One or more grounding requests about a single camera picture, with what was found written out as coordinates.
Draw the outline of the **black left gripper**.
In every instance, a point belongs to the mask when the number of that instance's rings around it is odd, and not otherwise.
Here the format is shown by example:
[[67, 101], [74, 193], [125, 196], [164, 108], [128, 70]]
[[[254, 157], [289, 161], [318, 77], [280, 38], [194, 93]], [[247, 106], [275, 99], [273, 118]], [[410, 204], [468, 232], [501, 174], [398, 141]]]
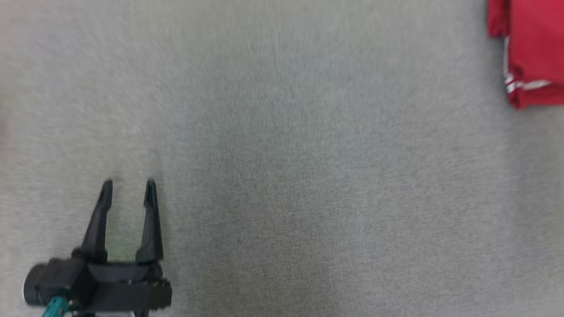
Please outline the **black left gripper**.
[[135, 254], [136, 263], [106, 263], [107, 215], [112, 197], [113, 181], [107, 179], [101, 187], [82, 244], [72, 251], [73, 258], [98, 263], [87, 266], [96, 281], [95, 288], [86, 303], [72, 300], [70, 310], [86, 314], [131, 312], [139, 316], [170, 307], [171, 282], [163, 276], [163, 268], [157, 263], [163, 260], [164, 252], [154, 179], [149, 178], [146, 183], [145, 220], [141, 246]]

